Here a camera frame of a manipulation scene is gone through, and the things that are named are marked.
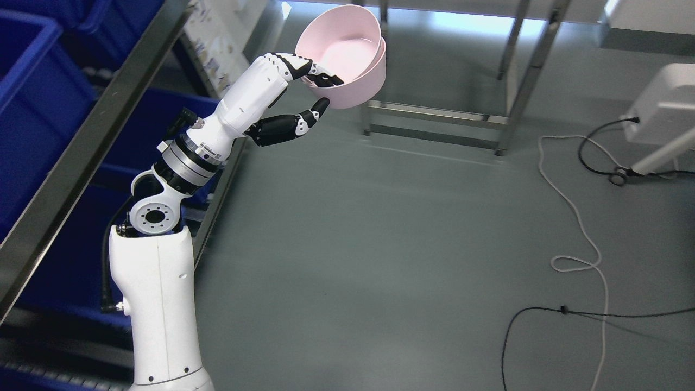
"black cable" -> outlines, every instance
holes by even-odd
[[[529,311],[529,310],[543,310],[543,311],[561,312],[560,310],[556,310],[555,308],[526,307],[523,310],[514,314],[514,316],[512,317],[512,320],[509,322],[509,325],[507,326],[507,333],[505,334],[505,343],[502,345],[502,386],[505,388],[505,391],[507,391],[507,380],[505,379],[505,353],[507,352],[507,340],[509,339],[509,331],[512,329],[512,324],[514,323],[514,320],[516,319],[516,317],[523,314],[526,311]]]
[[[600,132],[602,129],[607,128],[607,127],[609,127],[609,126],[611,126],[611,125],[619,124],[620,122],[627,122],[627,121],[639,123],[639,118],[637,118],[637,117],[635,117],[635,118],[624,118],[624,119],[622,119],[622,120],[615,120],[615,121],[611,121],[611,122],[605,123],[605,124],[603,124],[603,125],[597,127],[596,129],[592,130],[586,137],[584,137],[584,138],[582,139],[581,144],[579,144],[579,150],[577,151],[577,155],[579,156],[579,162],[580,162],[587,170],[589,170],[589,171],[591,171],[591,172],[593,172],[593,173],[595,173],[595,174],[601,174],[601,175],[611,175],[611,174],[613,174],[613,172],[599,171],[599,170],[596,170],[595,168],[592,168],[591,166],[589,166],[589,164],[587,164],[587,162],[584,161],[584,157],[582,156],[582,150],[584,150],[584,146],[587,144],[587,141],[589,141],[589,139],[590,139],[591,137],[594,137],[594,136],[595,136],[598,132]]]
[[[104,230],[104,236],[101,239],[101,312],[114,312],[116,311],[116,304],[113,302],[113,295],[111,292],[111,264],[108,261],[108,236],[111,233],[111,226],[115,224],[118,216],[123,215],[128,204],[133,199],[133,196],[129,196],[128,199],[123,202],[116,213],[113,214],[111,220],[109,220]]]
[[[583,311],[567,311],[568,314],[583,314],[583,315],[594,315],[597,317],[617,317],[617,318],[656,318],[656,317],[665,317],[667,315],[677,315],[677,314],[684,314],[686,312],[693,312],[695,311],[695,307],[692,308],[685,308],[684,310],[676,310],[676,311],[669,311],[669,312],[660,312],[658,314],[644,314],[644,315],[619,315],[619,314],[601,314],[598,312],[583,312]]]
[[[684,314],[686,312],[693,312],[693,311],[695,311],[695,307],[685,308],[684,310],[659,312],[657,314],[639,314],[639,315],[602,314],[599,312],[570,311],[564,305],[562,307],[560,307],[559,310],[557,310],[555,308],[547,308],[547,307],[526,307],[523,310],[520,310],[516,314],[514,314],[514,316],[512,317],[512,320],[509,321],[509,325],[507,326],[507,332],[505,333],[505,342],[502,345],[502,386],[504,387],[505,391],[507,391],[507,380],[505,378],[505,353],[507,352],[507,340],[509,339],[509,332],[512,329],[512,324],[514,324],[514,320],[516,320],[516,318],[519,315],[521,315],[524,312],[529,311],[529,310],[543,310],[543,311],[550,311],[550,312],[560,312],[562,314],[579,315],[581,317],[586,317],[586,318],[593,319],[593,320],[603,321],[602,319],[597,319],[597,318],[594,318],[592,316],[619,317],[619,318],[654,318],[654,317],[665,317],[668,315]],[[612,324],[612,323],[607,322],[607,321],[606,321],[606,324],[610,324],[611,326],[618,327],[617,325]]]
[[[668,174],[690,174],[690,175],[695,175],[695,171],[670,170],[670,171],[664,171],[663,173],[649,173],[649,174],[647,174],[647,175],[654,176],[654,175],[668,175]]]
[[[600,175],[613,175],[614,172],[608,172],[608,171],[601,171],[601,170],[596,170],[595,168],[591,167],[587,162],[584,160],[584,157],[582,156],[582,151],[584,150],[584,146],[587,144],[587,142],[594,137],[598,132],[600,132],[602,129],[609,127],[611,125],[618,124],[620,122],[634,122],[634,123],[639,123],[639,118],[634,117],[634,118],[624,118],[622,120],[615,120],[611,121],[608,123],[605,123],[591,132],[582,139],[581,144],[579,144],[579,149],[577,150],[577,155],[579,156],[579,162],[589,171],[595,173],[595,174],[600,174]],[[668,170],[664,171],[662,173],[649,173],[647,174],[648,176],[659,176],[659,175],[668,175],[668,174],[688,174],[688,175],[695,175],[695,171],[687,171],[687,170]]]

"white cable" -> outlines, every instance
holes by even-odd
[[[560,273],[570,273],[573,271],[584,271],[584,270],[596,270],[598,272],[598,275],[601,277],[601,282],[603,282],[603,293],[604,293],[604,303],[603,303],[603,313],[607,314],[608,313],[608,283],[606,282],[606,277],[603,275],[603,272],[598,268],[598,265],[603,261],[603,256],[601,255],[601,251],[598,249],[598,246],[596,243],[594,243],[593,240],[589,237],[589,234],[587,233],[586,228],[584,228],[584,223],[582,222],[582,217],[579,214],[579,209],[577,209],[576,205],[574,205],[574,202],[572,202],[564,193],[560,191],[555,184],[551,182],[551,180],[548,178],[547,174],[545,171],[543,171],[543,139],[544,138],[587,138],[586,136],[541,136],[538,138],[538,153],[539,153],[539,160],[538,160],[538,171],[541,173],[541,176],[543,179],[546,180],[546,182],[552,187],[560,196],[567,201],[567,204],[572,208],[572,211],[574,212],[575,217],[577,218],[577,223],[579,223],[579,228],[582,230],[582,233],[584,237],[587,239],[589,244],[591,244],[591,247],[594,248],[594,251],[596,251],[596,261],[594,263],[591,263],[586,260],[582,260],[577,257],[571,257],[569,255],[556,255],[550,260],[550,267],[553,268],[555,271],[559,271]],[[591,141],[595,146],[599,147],[612,161],[613,163],[616,164],[616,166],[621,166],[618,161],[599,143],[595,142],[594,140],[591,140],[590,138],[588,141]],[[585,264],[586,266],[579,266],[579,267],[574,267],[574,268],[567,268],[567,269],[561,269],[558,266],[555,265],[555,262],[557,260],[571,260],[571,261],[576,261],[580,262],[582,264]],[[601,358],[598,361],[598,367],[596,368],[596,374],[594,375],[594,382],[591,384],[591,391],[594,391],[596,389],[596,385],[598,384],[598,378],[601,374],[601,369],[603,368],[603,362],[605,361],[606,357],[606,316],[601,317]]]

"robotic hand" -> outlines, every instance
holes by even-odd
[[[343,81],[314,61],[296,54],[269,53],[258,57],[225,94],[215,113],[199,119],[162,149],[152,169],[138,175],[131,193],[136,200],[129,218],[142,234],[164,234],[181,218],[180,204],[204,186],[227,160],[235,138],[249,136],[266,146],[305,135],[323,115],[330,101],[319,99],[297,115],[259,120],[284,94],[289,81],[306,77],[317,86]]]
[[[235,138],[272,145],[305,135],[329,106],[319,99],[297,115],[259,120],[286,90],[307,77],[317,86],[343,82],[295,54],[258,57],[222,98],[215,113],[195,116],[164,144],[150,170],[131,184],[135,204],[108,239],[111,275],[123,293],[115,307],[130,315],[135,381],[130,391],[214,391],[202,365],[193,300],[193,241],[181,226],[181,201],[204,186],[227,160]]]

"black cable on floor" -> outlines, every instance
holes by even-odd
[[[577,156],[579,156],[579,162],[580,162],[580,163],[582,164],[582,166],[584,166],[587,170],[589,170],[589,171],[591,171],[591,172],[593,172],[593,173],[595,173],[595,174],[600,174],[600,175],[613,175],[613,172],[612,172],[612,171],[609,172],[609,171],[597,170],[597,169],[591,167],[589,164],[587,164],[587,162],[584,160],[584,157],[582,156],[582,151],[584,150],[584,146],[587,144],[587,141],[589,141],[590,138],[594,137],[594,136],[595,136],[598,132],[600,132],[602,129],[605,129],[605,128],[611,126],[611,125],[618,124],[618,123],[620,123],[620,122],[634,122],[634,123],[639,123],[639,118],[638,118],[638,117],[634,117],[634,118],[624,118],[624,119],[622,119],[622,120],[615,120],[615,121],[607,122],[607,123],[605,123],[605,124],[603,124],[603,125],[601,125],[601,126],[595,128],[595,129],[592,130],[591,132],[589,132],[589,134],[588,134],[584,139],[582,139],[581,144],[579,144],[579,149],[577,150]],[[659,176],[659,175],[668,175],[668,174],[688,174],[688,175],[695,175],[695,171],[687,171],[687,170],[668,170],[668,171],[664,171],[664,172],[662,172],[662,173],[649,173],[649,174],[647,174],[647,175],[649,175],[649,176]]]
[[[613,173],[612,171],[610,171],[610,172],[609,172],[609,171],[600,171],[600,170],[596,170],[595,168],[592,168],[591,166],[589,166],[589,164],[587,164],[587,162],[584,161],[584,157],[582,156],[582,151],[584,150],[584,146],[587,144],[587,141],[589,141],[589,139],[590,139],[591,137],[594,137],[594,136],[595,136],[598,132],[600,132],[602,129],[605,129],[605,128],[611,126],[611,125],[619,124],[620,122],[628,122],[628,121],[629,121],[629,122],[639,123],[639,118],[624,118],[624,119],[622,119],[622,120],[615,120],[615,121],[607,122],[607,123],[605,123],[605,124],[603,124],[603,125],[597,127],[596,129],[592,130],[591,132],[589,132],[589,134],[587,135],[587,137],[584,138],[584,139],[582,139],[581,144],[579,144],[579,150],[577,151],[577,155],[579,156],[579,162],[580,162],[587,170],[589,170],[589,171],[591,171],[591,172],[593,172],[593,173],[595,173],[595,174],[611,175],[611,174]]]
[[[685,308],[683,310],[669,311],[669,312],[659,312],[656,314],[638,314],[638,315],[601,314],[599,312],[570,311],[564,305],[562,307],[560,307],[560,309],[547,308],[547,307],[526,307],[523,310],[519,310],[516,314],[514,314],[514,316],[512,317],[512,320],[509,321],[509,325],[507,326],[507,332],[505,333],[505,342],[502,345],[502,386],[504,387],[505,391],[507,391],[507,379],[505,378],[505,353],[507,352],[507,341],[509,340],[509,332],[512,329],[512,324],[514,324],[514,320],[516,320],[516,318],[519,315],[523,314],[526,311],[530,311],[530,310],[543,310],[543,311],[550,311],[550,312],[560,312],[561,314],[579,315],[582,317],[587,317],[589,319],[603,321],[602,319],[593,318],[592,316],[633,318],[633,319],[656,318],[656,317],[665,317],[665,316],[669,316],[669,315],[684,314],[686,312],[695,312],[695,307]]]

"white device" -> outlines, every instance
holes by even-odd
[[[307,77],[320,86],[342,84],[311,59],[295,54],[258,57],[229,89],[215,112],[160,144],[162,157],[131,185],[134,205],[111,227],[110,271],[123,301],[105,308],[131,317],[135,381],[131,391],[214,391],[203,368],[193,300],[193,241],[181,225],[181,201],[214,176],[235,138],[272,145],[305,135],[330,104],[319,99],[296,115],[259,120],[288,82]]]
[[[695,147],[695,64],[663,67],[622,118],[639,118],[622,122],[628,141],[663,146],[630,168],[616,168],[610,180],[619,186]]]

